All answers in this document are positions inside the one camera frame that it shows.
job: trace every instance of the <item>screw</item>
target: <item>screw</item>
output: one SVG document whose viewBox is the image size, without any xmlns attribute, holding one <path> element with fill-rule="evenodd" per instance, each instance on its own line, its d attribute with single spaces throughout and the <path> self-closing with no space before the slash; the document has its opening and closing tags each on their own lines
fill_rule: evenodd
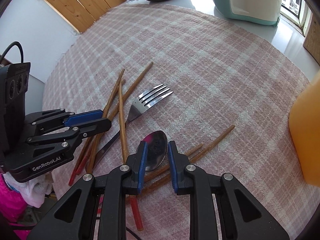
<svg viewBox="0 0 320 240">
<path fill-rule="evenodd" d="M 226 179 L 226 180 L 232 180 L 232 179 L 233 179 L 233 176 L 232 176 L 232 174 L 230 174 L 230 173 L 225 173 L 225 174 L 223 175 L 223 177 L 224 177 L 224 179 Z"/>
<path fill-rule="evenodd" d="M 85 180 L 85 181 L 89 181 L 89 180 L 92 179 L 92 175 L 91 174 L 84 174 L 82 179 Z"/>
<path fill-rule="evenodd" d="M 192 164 L 189 164 L 189 165 L 186 166 L 186 169 L 187 169 L 188 171 L 194 171 L 194 170 L 196 169 L 196 166 L 194 166 L 194 165 L 192 165 Z"/>
<path fill-rule="evenodd" d="M 130 169 L 130 167 L 128 165 L 121 165 L 120 166 L 121 171 L 127 171 L 128 169 Z"/>
</svg>

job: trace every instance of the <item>pink and white checkered tablecloth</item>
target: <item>pink and white checkered tablecloth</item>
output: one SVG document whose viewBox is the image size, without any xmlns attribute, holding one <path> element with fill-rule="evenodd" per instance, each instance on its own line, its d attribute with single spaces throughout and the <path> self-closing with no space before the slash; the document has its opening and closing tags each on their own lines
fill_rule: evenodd
<svg viewBox="0 0 320 240">
<path fill-rule="evenodd" d="M 125 103 L 125 114 L 138 94 L 155 85 L 165 83 L 174 93 L 128 127 L 129 151 L 163 130 L 186 152 L 234 123 L 196 164 L 211 174 L 234 174 L 294 239 L 320 202 L 320 189 L 303 179 L 288 128 L 292 103 L 308 80 L 270 43 L 239 26 L 169 5 L 113 8 L 60 60 L 46 83 L 43 110 L 103 109 L 119 71 L 126 69 L 126 90 L 150 61 L 155 64 Z M 100 147 L 118 131 L 118 118 L 112 125 Z M 118 141 L 95 176 L 121 165 L 120 149 Z M 53 171 L 57 197 L 68 190 L 74 164 Z M 188 196 L 176 196 L 170 183 L 142 197 L 139 207 L 142 239 L 189 238 Z M 136 231 L 129 206 L 127 226 Z"/>
</svg>

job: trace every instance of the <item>fork handle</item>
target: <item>fork handle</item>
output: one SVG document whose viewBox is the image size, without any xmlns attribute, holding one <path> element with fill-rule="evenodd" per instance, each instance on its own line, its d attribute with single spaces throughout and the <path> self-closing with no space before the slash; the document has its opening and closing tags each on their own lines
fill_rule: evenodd
<svg viewBox="0 0 320 240">
<path fill-rule="evenodd" d="M 128 122 L 128 120 L 125 122 L 125 127 L 127 128 L 130 122 Z M 106 143 L 106 145 L 104 145 L 100 151 L 97 152 L 96 154 L 96 158 L 94 160 L 94 164 L 93 164 L 93 170 L 94 168 L 97 166 L 97 164 L 101 161 L 101 159 L 104 157 L 104 155 L 107 153 L 107 151 L 111 148 L 111 146 L 118 140 L 118 138 L 120 137 L 120 131 L 116 133 L 116 135 L 114 135 L 110 141 L 108 141 Z"/>
</svg>

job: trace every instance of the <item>blue gripper pad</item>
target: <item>blue gripper pad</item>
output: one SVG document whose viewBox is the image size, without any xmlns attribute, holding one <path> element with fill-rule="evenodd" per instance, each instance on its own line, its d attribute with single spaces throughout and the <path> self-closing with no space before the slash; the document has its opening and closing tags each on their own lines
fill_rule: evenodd
<svg viewBox="0 0 320 240">
<path fill-rule="evenodd" d="M 176 165 L 174 163 L 171 142 L 169 142 L 169 144 L 168 144 L 168 158 L 169 158 L 169 165 L 170 165 L 172 187 L 174 189 L 174 192 L 177 193 L 177 191 L 178 191 L 178 174 L 177 174 Z"/>
<path fill-rule="evenodd" d="M 103 111 L 100 109 L 90 111 L 90 112 L 80 113 L 80 114 L 74 114 L 74 115 L 71 115 L 68 118 L 68 120 L 64 122 L 64 126 L 72 127 L 83 122 L 89 122 L 92 120 L 100 119 L 102 118 L 102 115 L 103 115 Z"/>
<path fill-rule="evenodd" d="M 146 173 L 147 155 L 148 155 L 148 144 L 146 142 L 144 142 L 142 156 L 141 156 L 141 162 L 140 162 L 140 167 L 139 167 L 139 173 L 138 173 L 137 191 L 139 194 L 141 193 L 141 190 L 143 189 L 144 174 Z"/>
</svg>

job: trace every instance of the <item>camera lens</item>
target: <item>camera lens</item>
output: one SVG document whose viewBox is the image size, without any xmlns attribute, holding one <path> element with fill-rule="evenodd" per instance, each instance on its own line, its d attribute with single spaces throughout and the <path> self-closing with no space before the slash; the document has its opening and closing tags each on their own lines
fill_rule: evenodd
<svg viewBox="0 0 320 240">
<path fill-rule="evenodd" d="M 15 83 L 14 83 L 14 80 L 12 80 L 10 83 L 10 86 L 9 86 L 9 98 L 10 99 L 13 98 L 14 87 L 15 87 Z"/>
<path fill-rule="evenodd" d="M 21 89 L 22 89 L 22 75 L 19 76 L 19 78 L 18 78 L 17 92 L 20 93 Z"/>
<path fill-rule="evenodd" d="M 27 84 L 28 84 L 28 75 L 24 77 L 24 86 L 26 86 Z"/>
</svg>

